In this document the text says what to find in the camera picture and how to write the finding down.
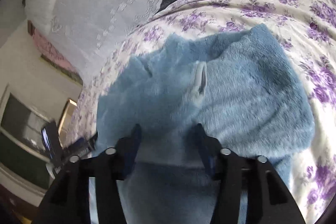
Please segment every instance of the pink fabric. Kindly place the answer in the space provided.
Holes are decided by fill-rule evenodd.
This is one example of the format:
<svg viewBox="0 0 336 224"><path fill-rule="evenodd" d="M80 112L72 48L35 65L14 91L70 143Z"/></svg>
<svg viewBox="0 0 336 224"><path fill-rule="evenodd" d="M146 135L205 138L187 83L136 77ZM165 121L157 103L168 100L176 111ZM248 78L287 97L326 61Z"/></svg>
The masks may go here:
<svg viewBox="0 0 336 224"><path fill-rule="evenodd" d="M76 69L71 63L65 59L65 57L35 28L33 34L34 44L44 56L46 56L51 62L56 65L77 73Z"/></svg>

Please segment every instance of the beige wall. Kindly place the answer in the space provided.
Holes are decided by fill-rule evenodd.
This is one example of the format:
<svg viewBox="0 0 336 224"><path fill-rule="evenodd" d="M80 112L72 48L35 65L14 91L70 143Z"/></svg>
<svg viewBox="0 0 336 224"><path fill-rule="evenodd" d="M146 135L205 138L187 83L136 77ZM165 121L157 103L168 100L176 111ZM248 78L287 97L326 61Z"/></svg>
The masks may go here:
<svg viewBox="0 0 336 224"><path fill-rule="evenodd" d="M81 86L40 59L27 33L27 20L0 48L0 97L9 84L38 110L58 121L68 98L77 101Z"/></svg>

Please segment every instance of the metal rivet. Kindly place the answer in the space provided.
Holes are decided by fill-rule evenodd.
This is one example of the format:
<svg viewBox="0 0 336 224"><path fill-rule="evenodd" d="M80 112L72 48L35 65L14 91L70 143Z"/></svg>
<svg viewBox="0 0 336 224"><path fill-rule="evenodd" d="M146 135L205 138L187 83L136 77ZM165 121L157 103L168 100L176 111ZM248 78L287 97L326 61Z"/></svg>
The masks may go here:
<svg viewBox="0 0 336 224"><path fill-rule="evenodd" d="M228 149L228 148L222 148L221 150L220 150L220 153L221 154L223 154L223 155L230 155L231 154L231 150L230 149Z"/></svg>
<svg viewBox="0 0 336 224"><path fill-rule="evenodd" d="M264 164L267 161L267 158L264 156L259 156L257 160Z"/></svg>
<svg viewBox="0 0 336 224"><path fill-rule="evenodd" d="M77 162L79 161L79 157L77 155L70 157L69 159L70 162Z"/></svg>
<svg viewBox="0 0 336 224"><path fill-rule="evenodd" d="M115 148L113 148L113 147L110 147L110 148L108 148L108 149L105 150L105 153L106 153L107 155L113 155L113 154L115 154L116 152L117 152L117 150L116 150Z"/></svg>

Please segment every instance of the black device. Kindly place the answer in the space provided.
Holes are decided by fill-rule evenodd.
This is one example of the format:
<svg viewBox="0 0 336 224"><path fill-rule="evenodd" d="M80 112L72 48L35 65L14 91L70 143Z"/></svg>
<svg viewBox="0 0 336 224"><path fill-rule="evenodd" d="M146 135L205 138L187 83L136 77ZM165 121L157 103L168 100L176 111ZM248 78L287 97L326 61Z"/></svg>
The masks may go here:
<svg viewBox="0 0 336 224"><path fill-rule="evenodd" d="M96 133L89 140L79 138L75 143L63 149L59 142L55 121L47 123L41 129L41 133L43 145L51 161L51 165L47 164L47 169L53 178L55 178L72 156L77 155L81 158L92 152L95 149L95 141L98 137L98 133Z"/></svg>
<svg viewBox="0 0 336 224"><path fill-rule="evenodd" d="M192 130L206 173L221 181L211 224L237 223L243 180L247 181L248 193L246 224L305 223L267 158L236 155L207 136L201 124ZM89 177L95 177L99 223L126 224L116 180L124 180L132 172L141 135L141 127L136 125L129 137L121 138L97 157L70 157L43 198L33 224L89 224Z"/></svg>

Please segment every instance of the folded blue clothing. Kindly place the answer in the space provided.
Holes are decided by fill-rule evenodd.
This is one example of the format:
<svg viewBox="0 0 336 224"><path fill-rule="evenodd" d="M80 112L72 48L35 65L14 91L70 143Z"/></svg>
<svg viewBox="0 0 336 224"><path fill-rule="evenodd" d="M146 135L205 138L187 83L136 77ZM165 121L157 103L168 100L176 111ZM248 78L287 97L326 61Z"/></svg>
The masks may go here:
<svg viewBox="0 0 336 224"><path fill-rule="evenodd" d="M99 99L94 155L136 123L143 130L137 165L118 182L128 223L210 222L218 183L206 176L190 135L196 123L238 155L269 158L285 183L292 154L314 134L302 84L263 24L195 41L172 34L162 49L131 57Z"/></svg>

